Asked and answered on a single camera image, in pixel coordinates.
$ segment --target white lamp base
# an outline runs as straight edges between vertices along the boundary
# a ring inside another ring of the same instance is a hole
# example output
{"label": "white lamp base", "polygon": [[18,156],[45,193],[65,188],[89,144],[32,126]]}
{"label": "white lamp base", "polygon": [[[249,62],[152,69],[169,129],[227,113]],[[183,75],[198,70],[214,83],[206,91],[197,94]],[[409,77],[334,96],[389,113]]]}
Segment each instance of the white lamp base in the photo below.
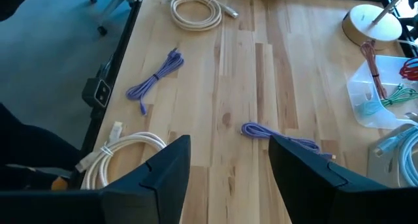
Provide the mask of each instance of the white lamp base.
{"label": "white lamp base", "polygon": [[383,11],[374,5],[353,7],[342,21],[342,29],[347,37],[357,45],[366,40],[375,40],[375,49],[387,48],[402,34],[402,26],[392,14],[386,14],[375,25],[373,20]]}

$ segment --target plastic container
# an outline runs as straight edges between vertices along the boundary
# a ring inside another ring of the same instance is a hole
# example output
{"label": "plastic container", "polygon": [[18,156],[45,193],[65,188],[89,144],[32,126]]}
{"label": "plastic container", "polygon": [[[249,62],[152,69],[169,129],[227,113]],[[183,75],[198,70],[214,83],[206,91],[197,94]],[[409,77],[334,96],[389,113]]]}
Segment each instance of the plastic container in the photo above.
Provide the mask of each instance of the plastic container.
{"label": "plastic container", "polygon": [[[388,96],[393,93],[399,84],[403,84],[405,88],[418,90],[416,82],[409,81],[399,75],[399,70],[406,60],[408,58],[376,56],[379,77]],[[385,108],[380,102],[378,91],[366,61],[349,79],[347,89],[355,119],[359,124],[378,129],[396,129],[405,123],[417,125],[414,121],[407,119],[404,114],[406,112],[418,112],[418,99]]]}

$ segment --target wooden table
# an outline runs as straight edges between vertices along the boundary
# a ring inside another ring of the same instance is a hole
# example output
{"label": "wooden table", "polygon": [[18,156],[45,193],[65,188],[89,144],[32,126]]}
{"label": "wooden table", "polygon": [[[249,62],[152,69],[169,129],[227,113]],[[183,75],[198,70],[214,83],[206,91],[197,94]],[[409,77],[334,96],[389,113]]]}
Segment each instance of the wooden table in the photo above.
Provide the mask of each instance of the wooden table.
{"label": "wooden table", "polygon": [[[125,135],[150,131],[167,142],[191,135],[191,174],[182,223],[289,223],[273,179],[267,141],[240,134],[258,121],[291,136],[314,139],[336,162],[365,175],[366,148],[382,130],[353,117],[346,80],[364,61],[343,34],[351,0],[218,0],[235,8],[216,29],[192,33],[171,20],[169,0],[144,0],[120,67],[95,147],[115,121]],[[184,5],[200,19],[201,5]],[[148,114],[125,98],[179,48],[180,70],[163,78],[146,99]],[[380,54],[402,56],[396,44]],[[110,180],[155,152],[131,146],[117,153]]]}

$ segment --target coiled white cable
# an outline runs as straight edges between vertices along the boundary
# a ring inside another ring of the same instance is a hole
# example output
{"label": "coiled white cable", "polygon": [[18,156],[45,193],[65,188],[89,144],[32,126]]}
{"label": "coiled white cable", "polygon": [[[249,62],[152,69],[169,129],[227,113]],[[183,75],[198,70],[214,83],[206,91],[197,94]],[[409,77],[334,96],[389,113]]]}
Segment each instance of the coiled white cable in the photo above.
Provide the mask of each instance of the coiled white cable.
{"label": "coiled white cable", "polygon": [[[209,18],[200,21],[192,22],[184,19],[177,13],[177,7],[182,3],[198,2],[207,6],[210,10]],[[171,16],[174,22],[187,31],[207,31],[219,25],[222,20],[222,11],[225,11],[229,16],[236,18],[238,13],[232,8],[216,1],[216,0],[171,0]]]}
{"label": "coiled white cable", "polygon": [[157,135],[149,132],[139,132],[117,139],[106,145],[104,147],[105,149],[102,148],[101,151],[91,152],[86,157],[88,158],[90,156],[90,158],[94,158],[90,161],[92,163],[86,172],[86,189],[96,188],[95,185],[97,175],[100,177],[99,181],[101,183],[101,187],[107,186],[109,183],[107,172],[112,154],[137,142],[145,142],[154,147],[157,151],[160,151],[167,146]]}

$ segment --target purple cable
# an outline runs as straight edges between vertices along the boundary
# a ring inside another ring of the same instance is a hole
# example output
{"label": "purple cable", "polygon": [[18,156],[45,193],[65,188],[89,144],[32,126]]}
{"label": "purple cable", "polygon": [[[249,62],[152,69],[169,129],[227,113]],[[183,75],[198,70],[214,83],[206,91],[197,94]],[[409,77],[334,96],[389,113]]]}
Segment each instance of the purple cable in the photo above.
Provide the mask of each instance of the purple cable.
{"label": "purple cable", "polygon": [[126,91],[126,97],[132,101],[138,101],[142,115],[146,115],[146,109],[142,104],[142,99],[152,86],[157,83],[162,77],[170,74],[171,72],[179,69],[184,63],[184,59],[180,52],[177,52],[177,48],[173,49],[169,53],[169,57],[165,60],[160,69],[149,77],[145,82],[140,85],[133,86]]}
{"label": "purple cable", "polygon": [[251,138],[270,138],[270,135],[280,136],[292,142],[295,142],[299,146],[307,149],[308,151],[314,152],[325,159],[332,159],[332,154],[330,153],[321,153],[321,149],[314,141],[303,139],[303,138],[291,138],[290,136],[281,135],[279,132],[275,132],[267,127],[259,125],[258,123],[245,123],[241,127],[242,134],[251,137]]}

